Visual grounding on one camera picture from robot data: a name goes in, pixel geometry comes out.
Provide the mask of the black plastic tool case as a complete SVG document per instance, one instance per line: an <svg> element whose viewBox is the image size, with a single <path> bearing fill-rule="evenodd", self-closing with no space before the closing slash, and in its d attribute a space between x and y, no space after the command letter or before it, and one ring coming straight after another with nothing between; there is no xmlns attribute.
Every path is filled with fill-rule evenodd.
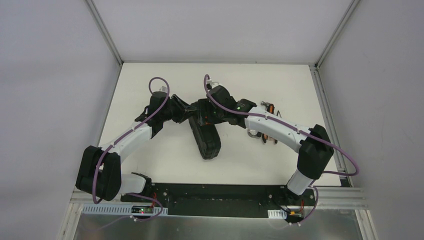
<svg viewBox="0 0 424 240"><path fill-rule="evenodd" d="M211 123L201 124L201 117L198 113L188 120L201 157L206 161L217 157L222 144L216 126Z"/></svg>

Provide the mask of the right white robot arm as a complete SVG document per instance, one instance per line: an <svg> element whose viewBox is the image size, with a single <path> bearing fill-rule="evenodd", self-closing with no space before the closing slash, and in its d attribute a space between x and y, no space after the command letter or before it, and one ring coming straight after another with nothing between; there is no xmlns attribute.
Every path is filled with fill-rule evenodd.
<svg viewBox="0 0 424 240"><path fill-rule="evenodd" d="M298 154L296 170L286 184L284 200L296 205L304 198L305 190L324 173L334 149L326 129L316 124L306 127L283 121L247 99L235 101L222 85L205 86L211 103L212 123L229 123L243 129L255 130L285 144Z"/></svg>

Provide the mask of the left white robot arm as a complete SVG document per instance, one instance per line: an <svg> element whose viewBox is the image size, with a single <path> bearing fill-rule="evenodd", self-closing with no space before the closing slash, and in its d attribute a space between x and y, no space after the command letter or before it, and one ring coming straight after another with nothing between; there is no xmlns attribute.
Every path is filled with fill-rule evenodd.
<svg viewBox="0 0 424 240"><path fill-rule="evenodd" d="M132 125L120 136L102 146L88 146L82 155L75 186L91 194L95 204L111 201L117 195L133 193L140 202L152 198L149 177L141 173L122 173L121 165L142 144L155 137L164 123L181 124L194 116L197 107L181 100L176 94L162 91L152 94L149 104Z"/></svg>

